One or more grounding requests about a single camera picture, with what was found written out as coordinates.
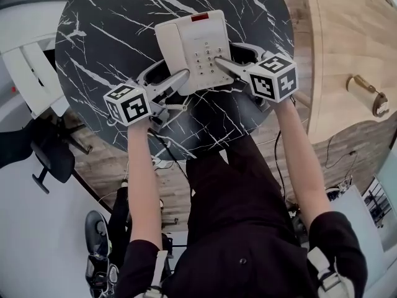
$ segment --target red indicator light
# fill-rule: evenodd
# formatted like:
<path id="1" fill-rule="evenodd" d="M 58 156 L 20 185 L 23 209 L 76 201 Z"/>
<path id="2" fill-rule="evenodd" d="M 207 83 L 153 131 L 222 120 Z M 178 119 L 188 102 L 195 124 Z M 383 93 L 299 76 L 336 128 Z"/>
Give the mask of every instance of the red indicator light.
<path id="1" fill-rule="evenodd" d="M 192 16 L 192 22 L 205 20 L 209 18 L 210 16 L 208 15 L 208 13 L 201 13 L 201 14 L 197 14 L 196 16 Z"/>

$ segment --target black shirt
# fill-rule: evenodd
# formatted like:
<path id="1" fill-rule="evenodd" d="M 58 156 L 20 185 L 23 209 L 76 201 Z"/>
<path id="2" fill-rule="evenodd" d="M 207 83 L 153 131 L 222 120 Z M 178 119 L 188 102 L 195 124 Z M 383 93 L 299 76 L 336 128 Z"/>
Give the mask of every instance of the black shirt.
<path id="1" fill-rule="evenodd" d="M 357 237 L 338 212 L 317 217 L 310 228 L 310 247 L 318 247 L 332 268 L 362 297 L 367 265 Z M 158 248 L 147 241 L 129 244 L 120 271 L 117 298 L 133 298 L 153 278 Z M 168 298 L 193 297 L 317 297 L 317 271 L 307 250 L 277 227 L 255 221 L 230 225 L 194 242 L 181 256 L 174 274 L 163 284 Z"/>

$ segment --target sleeve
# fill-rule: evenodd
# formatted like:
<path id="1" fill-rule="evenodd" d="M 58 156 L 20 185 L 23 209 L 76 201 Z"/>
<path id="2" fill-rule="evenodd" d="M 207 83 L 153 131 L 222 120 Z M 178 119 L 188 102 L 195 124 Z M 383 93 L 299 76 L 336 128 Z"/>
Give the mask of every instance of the sleeve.
<path id="1" fill-rule="evenodd" d="M 156 266 L 158 247 L 145 240 L 132 241 L 118 275 L 116 298 L 134 298 L 150 286 Z"/>
<path id="2" fill-rule="evenodd" d="M 367 283 L 367 263 L 361 252 L 359 241 L 347 217 L 340 212 L 319 215 L 311 224 L 310 249 L 318 247 L 331 266 L 353 282 L 356 298 L 364 294 Z"/>

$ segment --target cable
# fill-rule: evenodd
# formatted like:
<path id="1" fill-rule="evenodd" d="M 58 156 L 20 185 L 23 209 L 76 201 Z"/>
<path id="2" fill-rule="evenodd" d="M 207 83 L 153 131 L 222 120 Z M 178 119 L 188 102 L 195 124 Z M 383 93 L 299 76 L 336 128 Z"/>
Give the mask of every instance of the cable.
<path id="1" fill-rule="evenodd" d="M 356 150 L 350 151 L 349 153 L 345 153 L 345 154 L 344 154 L 343 156 L 341 156 L 332 166 L 327 166 L 327 163 L 328 163 L 328 160 L 329 160 L 329 146 L 331 145 L 331 141 L 333 140 L 334 137 L 335 137 L 335 136 L 332 136 L 331 139 L 329 139 L 329 141 L 328 141 L 328 146 L 327 146 L 327 160 L 325 161 L 325 166 L 324 166 L 324 167 L 325 167 L 326 169 L 331 169 L 331 168 L 335 167 L 344 157 L 355 155 L 355 156 L 354 156 L 354 160 L 353 160 L 352 164 L 350 165 L 349 170 L 347 170 L 347 173 L 346 173 L 346 175 L 345 175 L 345 177 L 344 177 L 344 179 L 346 180 L 347 175 L 349 174 L 349 172 L 351 171 L 351 169 L 352 169 L 353 166 L 355 165 L 355 162 L 357 161 L 357 157 L 359 156 L 359 153 L 358 153 Z"/>
<path id="2" fill-rule="evenodd" d="M 353 168 L 353 166 L 354 166 L 354 164 L 355 164 L 355 161 L 357 160 L 357 157 L 358 157 L 358 156 L 359 156 L 359 154 L 358 154 L 357 152 L 355 152 L 355 157 L 354 157 L 353 163 L 352 163 L 352 165 L 350 166 L 349 170 L 347 170 L 347 173 L 346 173 L 346 175 L 345 175 L 345 180 L 346 180 L 346 177 L 347 177 L 347 175 L 349 174 L 350 170 Z"/>
<path id="3" fill-rule="evenodd" d="M 157 166 L 161 163 L 161 160 L 159 159 L 159 162 L 155 163 L 153 166 Z"/>
<path id="4" fill-rule="evenodd" d="M 130 165 L 130 160 L 128 160 L 127 161 L 127 170 L 125 170 L 125 176 L 124 176 L 124 179 L 123 179 L 123 181 L 125 180 L 125 178 L 127 177 L 127 174 L 128 174 L 128 167 L 129 167 L 129 165 Z"/>
<path id="5" fill-rule="evenodd" d="M 279 134 L 277 135 L 277 138 L 276 138 L 275 144 L 274 144 L 274 159 L 275 159 L 275 165 L 277 166 L 277 170 L 279 172 L 281 183 L 283 184 L 284 202 L 285 202 L 287 200 L 287 195 L 285 193 L 284 179 L 283 179 L 283 176 L 281 175 L 281 170 L 279 167 L 279 160 L 277 159 L 277 144 L 279 143 L 280 136 L 281 136 L 281 130 L 279 131 Z"/>
<path id="6" fill-rule="evenodd" d="M 110 196 L 111 194 L 115 194 L 115 193 L 117 193 L 117 191 L 111 192 L 111 193 L 109 193 L 109 194 L 106 195 L 106 196 L 102 196 L 102 197 L 98 200 L 98 203 L 99 203 L 102 199 L 105 199 L 105 197 L 108 197 L 108 196 Z"/>
<path id="7" fill-rule="evenodd" d="M 295 98 L 293 98 L 292 95 L 290 96 L 290 99 L 291 99 L 291 101 L 292 101 L 292 104 L 293 104 L 294 106 L 296 106 L 296 105 L 297 105 L 297 101 L 295 100 Z"/>
<path id="8" fill-rule="evenodd" d="M 324 167 L 326 169 L 331 169 L 331 168 L 335 167 L 344 157 L 352 156 L 355 153 L 355 158 L 354 158 L 354 161 L 352 163 L 352 165 L 354 165 L 355 160 L 357 159 L 357 152 L 355 150 L 350 151 L 349 153 L 345 153 L 344 155 L 342 155 L 332 166 L 327 166 L 328 160 L 329 160 L 329 146 L 331 145 L 331 141 L 333 140 L 334 137 L 335 136 L 332 136 L 331 139 L 329 139 L 329 141 L 328 141 L 328 145 L 327 145 L 327 160 L 325 161 L 325 166 Z"/>
<path id="9" fill-rule="evenodd" d="M 174 157 L 174 155 L 171 153 L 170 149 L 167 147 L 166 143 L 164 142 L 164 140 L 162 138 L 160 138 L 159 136 L 157 136 L 156 132 L 154 132 L 153 130 L 149 129 L 148 130 L 149 133 L 151 133 L 153 136 L 156 137 L 156 139 L 158 141 L 161 142 L 161 144 L 163 145 L 163 147 L 167 150 L 168 154 L 171 156 L 172 160 L 176 163 L 176 165 L 178 166 L 178 168 L 180 169 L 180 171 L 182 172 L 182 174 L 185 176 L 186 181 L 189 183 L 189 179 L 187 178 L 187 175 L 185 174 L 185 172 L 183 171 L 183 169 L 181 168 L 180 164 L 178 163 L 178 161 L 176 160 L 176 158 Z"/>
<path id="10" fill-rule="evenodd" d="M 172 166 L 174 165 L 174 161 L 171 163 L 171 166 L 169 166 L 168 168 L 157 168 L 155 171 L 161 169 L 161 170 L 167 170 L 169 168 L 172 168 Z"/>

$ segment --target hand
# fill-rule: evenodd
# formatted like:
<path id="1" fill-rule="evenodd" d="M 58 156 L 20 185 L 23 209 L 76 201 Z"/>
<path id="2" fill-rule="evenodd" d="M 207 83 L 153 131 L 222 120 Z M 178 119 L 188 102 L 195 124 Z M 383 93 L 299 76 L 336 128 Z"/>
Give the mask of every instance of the hand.
<path id="1" fill-rule="evenodd" d="M 136 134 L 136 133 L 144 133 L 147 134 L 148 129 L 150 128 L 150 120 L 149 118 L 144 118 L 135 122 L 134 124 L 128 126 L 128 135 Z"/>

